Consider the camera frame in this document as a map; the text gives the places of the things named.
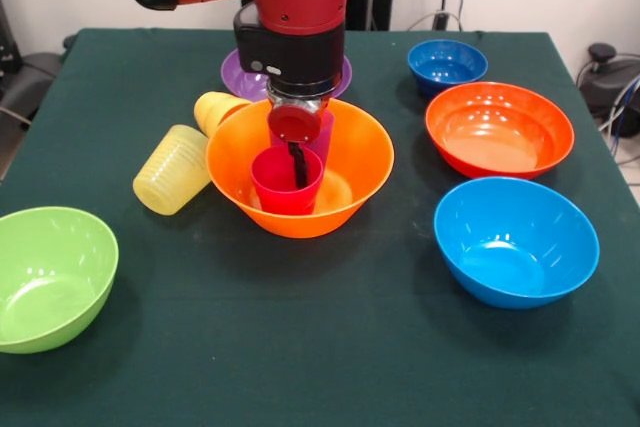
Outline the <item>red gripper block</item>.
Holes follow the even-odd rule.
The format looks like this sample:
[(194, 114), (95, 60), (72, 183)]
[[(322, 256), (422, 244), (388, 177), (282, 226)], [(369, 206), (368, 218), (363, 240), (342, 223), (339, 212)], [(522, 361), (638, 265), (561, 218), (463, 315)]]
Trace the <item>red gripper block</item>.
[(305, 150), (299, 143), (311, 142), (319, 136), (321, 116), (300, 107), (284, 105), (271, 110), (267, 123), (276, 139), (288, 142), (287, 149), (293, 161), (296, 188), (306, 188), (309, 184), (308, 167)]

